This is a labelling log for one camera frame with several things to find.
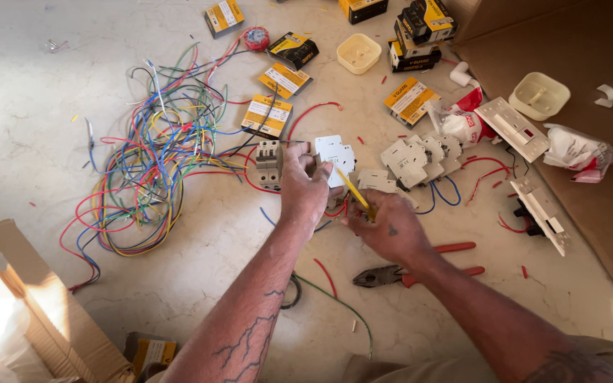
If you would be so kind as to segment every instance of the forearm tattoo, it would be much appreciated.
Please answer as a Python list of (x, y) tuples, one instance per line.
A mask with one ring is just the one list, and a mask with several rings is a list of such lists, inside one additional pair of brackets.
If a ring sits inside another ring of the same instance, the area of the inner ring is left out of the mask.
[(598, 378), (610, 378), (607, 381), (613, 382), (613, 367), (583, 351), (555, 351), (548, 355), (546, 364), (524, 379), (524, 383), (586, 383), (596, 382)]
[[(265, 293), (264, 296), (278, 296), (282, 300), (282, 297), (285, 296), (285, 291), (273, 290)], [(248, 376), (245, 376), (244, 381), (254, 382), (259, 378), (261, 360), (268, 351), (271, 334), (273, 333), (273, 327), (276, 325), (277, 319), (278, 308), (276, 312), (270, 316), (258, 316), (250, 327), (245, 328), (243, 334), (238, 338), (238, 342), (234, 345), (226, 345), (217, 352), (212, 353), (215, 356), (224, 357), (223, 364), (221, 365), (222, 370), (228, 368), (229, 372), (233, 373), (232, 377), (225, 378), (222, 383), (239, 382), (252, 367), (257, 367), (254, 369), (253, 378), (249, 379)], [(248, 358), (251, 351), (256, 350), (259, 350), (259, 354)]]

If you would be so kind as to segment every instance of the white plastic fitting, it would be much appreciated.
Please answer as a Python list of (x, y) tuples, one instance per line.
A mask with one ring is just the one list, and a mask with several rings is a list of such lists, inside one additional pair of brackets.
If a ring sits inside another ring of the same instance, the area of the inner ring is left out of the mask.
[(597, 90), (607, 95), (607, 98), (599, 98), (595, 100), (595, 103), (605, 108), (613, 107), (613, 88), (607, 84), (602, 84), (597, 87)]
[(337, 47), (337, 61), (353, 74), (363, 74), (380, 59), (382, 48), (363, 33), (354, 33)]
[(462, 87), (472, 85), (473, 87), (478, 88), (479, 83), (472, 76), (466, 73), (468, 69), (469, 65), (466, 62), (461, 61), (455, 66), (455, 68), (453, 68), (448, 77)]
[(525, 116), (545, 121), (556, 115), (571, 97), (564, 84), (540, 72), (524, 76), (508, 98), (508, 103)]

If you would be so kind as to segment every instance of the cardboard flap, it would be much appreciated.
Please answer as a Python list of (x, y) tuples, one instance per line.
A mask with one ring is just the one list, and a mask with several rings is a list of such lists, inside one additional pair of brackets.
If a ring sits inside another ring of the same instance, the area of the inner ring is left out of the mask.
[[(456, 16), (461, 23), (455, 42), (460, 44), (584, 1), (587, 2), (587, 0), (455, 0), (451, 3), (451, 11), (453, 12), (454, 7), (457, 8)], [(472, 15), (468, 16), (467, 10), (470, 9), (473, 9)]]
[(38, 319), (31, 327), (33, 334), (48, 338), (36, 347), (31, 343), (38, 353), (49, 350), (44, 353), (52, 358), (46, 360), (49, 367), (56, 373), (76, 371), (87, 383), (114, 382), (131, 370), (131, 363), (67, 291), (13, 220), (0, 222), (0, 252), (9, 262), (0, 277), (16, 296), (25, 299)]
[[(506, 6), (504, 3), (508, 2), (483, 0), (474, 19), (484, 14), (492, 17), (495, 4)], [(532, 9), (549, 3), (516, 1), (512, 7)], [(516, 12), (509, 20), (520, 17), (523, 13)], [(613, 4), (584, 1), (534, 21), (505, 24), (511, 26), (456, 46), (485, 93), (492, 99), (507, 99), (526, 74), (547, 74), (571, 90), (571, 99), (546, 122), (571, 127), (613, 146), (613, 109), (593, 103), (604, 97), (596, 90), (598, 86), (613, 87)], [(486, 26), (473, 28), (472, 34), (486, 31)], [(541, 123), (532, 123), (546, 131)], [(541, 159), (535, 166), (613, 277), (613, 165), (598, 184), (571, 182), (574, 171), (546, 165)]]

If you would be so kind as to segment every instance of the hand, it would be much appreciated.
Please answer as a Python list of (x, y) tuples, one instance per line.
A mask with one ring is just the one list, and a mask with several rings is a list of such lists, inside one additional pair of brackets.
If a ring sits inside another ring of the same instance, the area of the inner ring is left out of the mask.
[(308, 152), (309, 143), (300, 143), (286, 149), (283, 154), (279, 222), (296, 222), (313, 234), (313, 230), (326, 210), (328, 198), (341, 194), (343, 189), (342, 187), (333, 189), (328, 187), (328, 178), (332, 172), (331, 162), (324, 163), (309, 178), (305, 170), (307, 166), (314, 166), (316, 160), (311, 155), (307, 155)]
[[(416, 271), (422, 267), (425, 259), (437, 255), (409, 201), (398, 194), (378, 190), (362, 189), (360, 192), (371, 208), (377, 211), (375, 223), (359, 217), (344, 217), (341, 222), (361, 236), (363, 242), (380, 257)], [(363, 211), (364, 207), (357, 202), (352, 210)]]

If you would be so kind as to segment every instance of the pliers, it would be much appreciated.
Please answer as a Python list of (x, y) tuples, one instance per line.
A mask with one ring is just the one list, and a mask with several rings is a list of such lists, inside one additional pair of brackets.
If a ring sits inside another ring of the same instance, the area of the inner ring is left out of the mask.
[[(474, 242), (463, 242), (437, 246), (435, 250), (438, 253), (448, 253), (451, 251), (474, 249), (476, 246), (477, 244)], [(356, 275), (356, 277), (352, 280), (352, 283), (365, 288), (374, 288), (396, 282), (401, 282), (406, 288), (411, 288), (411, 286), (414, 284), (419, 283), (419, 281), (413, 275), (402, 274), (401, 270), (403, 270), (403, 268), (399, 265), (370, 268), (369, 270), (365, 270), (361, 274)], [(474, 276), (484, 273), (486, 269), (482, 266), (476, 266), (463, 271), (465, 274)]]

